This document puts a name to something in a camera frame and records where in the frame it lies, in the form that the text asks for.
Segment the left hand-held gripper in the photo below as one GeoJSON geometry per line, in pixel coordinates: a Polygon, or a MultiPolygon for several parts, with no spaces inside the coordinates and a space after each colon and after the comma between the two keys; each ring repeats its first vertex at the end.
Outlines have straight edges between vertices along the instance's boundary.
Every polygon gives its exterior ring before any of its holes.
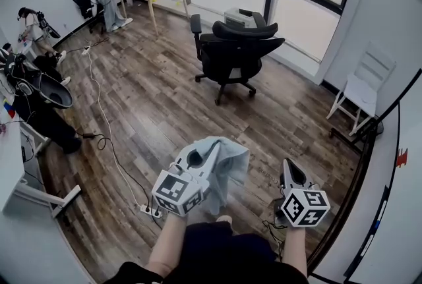
{"type": "Polygon", "coordinates": [[[208,180],[220,152],[220,143],[207,149],[196,146],[183,148],[168,170],[162,170],[152,189],[159,207],[184,217],[200,205],[209,190],[208,180]],[[200,165],[194,168],[189,165],[200,165]]]}

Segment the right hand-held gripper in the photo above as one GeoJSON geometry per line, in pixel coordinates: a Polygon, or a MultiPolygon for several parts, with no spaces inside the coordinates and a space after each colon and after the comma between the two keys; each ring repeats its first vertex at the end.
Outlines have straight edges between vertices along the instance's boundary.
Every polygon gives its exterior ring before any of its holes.
{"type": "Polygon", "coordinates": [[[290,158],[283,160],[280,186],[282,197],[275,202],[276,225],[316,227],[330,211],[326,192],[290,158]]]}

